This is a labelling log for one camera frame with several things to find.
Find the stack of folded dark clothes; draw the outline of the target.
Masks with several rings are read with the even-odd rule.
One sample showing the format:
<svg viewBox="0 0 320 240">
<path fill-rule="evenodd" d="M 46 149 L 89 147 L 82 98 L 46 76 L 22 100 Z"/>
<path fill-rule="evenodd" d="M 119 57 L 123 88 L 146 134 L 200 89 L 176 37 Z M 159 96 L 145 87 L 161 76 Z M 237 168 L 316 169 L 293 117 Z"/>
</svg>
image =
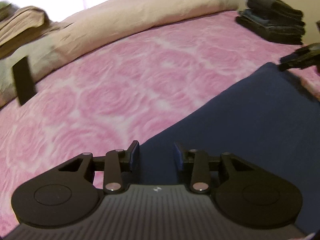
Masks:
<svg viewBox="0 0 320 240">
<path fill-rule="evenodd" d="M 305 35 L 304 14 L 281 0 L 245 0 L 236 23 L 274 43 L 301 45 Z"/>
</svg>

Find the pink rose bed blanket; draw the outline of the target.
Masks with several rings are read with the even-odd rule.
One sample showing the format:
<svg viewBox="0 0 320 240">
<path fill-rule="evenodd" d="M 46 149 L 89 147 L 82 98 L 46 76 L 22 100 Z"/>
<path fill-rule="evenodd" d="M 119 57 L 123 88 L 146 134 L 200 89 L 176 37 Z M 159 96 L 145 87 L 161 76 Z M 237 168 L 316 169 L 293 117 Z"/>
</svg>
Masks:
<svg viewBox="0 0 320 240">
<path fill-rule="evenodd" d="M 234 11 L 150 29 L 53 72 L 25 105 L 1 109 L 1 235 L 23 182 L 82 153 L 142 145 L 294 46 L 237 24 Z M 319 100 L 315 68 L 290 71 Z"/>
</svg>

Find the folded pink beige blankets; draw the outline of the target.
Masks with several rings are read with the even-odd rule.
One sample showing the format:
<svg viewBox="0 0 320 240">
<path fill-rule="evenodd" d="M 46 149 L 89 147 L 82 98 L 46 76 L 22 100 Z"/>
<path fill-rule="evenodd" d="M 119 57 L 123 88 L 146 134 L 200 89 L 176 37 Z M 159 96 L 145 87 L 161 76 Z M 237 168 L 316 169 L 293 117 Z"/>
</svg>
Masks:
<svg viewBox="0 0 320 240">
<path fill-rule="evenodd" d="M 19 8 L 12 3 L 1 2 L 1 59 L 63 25 L 49 19 L 47 13 L 33 6 Z"/>
</svg>

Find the navy blue garment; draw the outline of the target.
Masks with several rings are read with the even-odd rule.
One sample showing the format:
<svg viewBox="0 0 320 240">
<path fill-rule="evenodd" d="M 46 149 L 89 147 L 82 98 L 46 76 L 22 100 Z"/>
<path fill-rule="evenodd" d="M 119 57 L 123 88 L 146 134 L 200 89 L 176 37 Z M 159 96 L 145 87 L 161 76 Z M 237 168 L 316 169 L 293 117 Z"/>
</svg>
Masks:
<svg viewBox="0 0 320 240">
<path fill-rule="evenodd" d="M 176 184 L 174 143 L 235 154 L 295 184 L 296 224 L 319 230 L 319 100 L 298 77 L 267 63 L 140 147 L 139 181 Z"/>
</svg>

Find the grey pillow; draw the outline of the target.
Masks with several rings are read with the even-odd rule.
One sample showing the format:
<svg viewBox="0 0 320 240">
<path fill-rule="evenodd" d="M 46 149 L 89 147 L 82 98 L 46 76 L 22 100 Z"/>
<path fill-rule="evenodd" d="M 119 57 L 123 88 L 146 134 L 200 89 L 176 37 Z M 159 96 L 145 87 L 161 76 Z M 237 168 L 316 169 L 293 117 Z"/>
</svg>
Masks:
<svg viewBox="0 0 320 240">
<path fill-rule="evenodd" d="M 36 95 L 37 81 L 64 66 L 67 53 L 53 36 L 45 36 L 18 48 L 1 60 L 1 107 L 15 98 L 21 105 Z"/>
</svg>

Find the cream rolled duvet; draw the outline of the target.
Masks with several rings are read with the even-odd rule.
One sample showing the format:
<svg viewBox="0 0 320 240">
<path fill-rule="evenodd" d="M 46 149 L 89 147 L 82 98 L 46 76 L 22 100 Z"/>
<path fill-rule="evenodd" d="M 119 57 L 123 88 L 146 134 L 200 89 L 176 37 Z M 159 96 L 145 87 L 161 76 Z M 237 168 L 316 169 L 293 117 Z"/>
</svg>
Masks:
<svg viewBox="0 0 320 240">
<path fill-rule="evenodd" d="M 66 28 L 48 35 L 39 61 L 59 68 L 121 38 L 238 6 L 237 0 L 109 0 L 66 18 Z"/>
</svg>

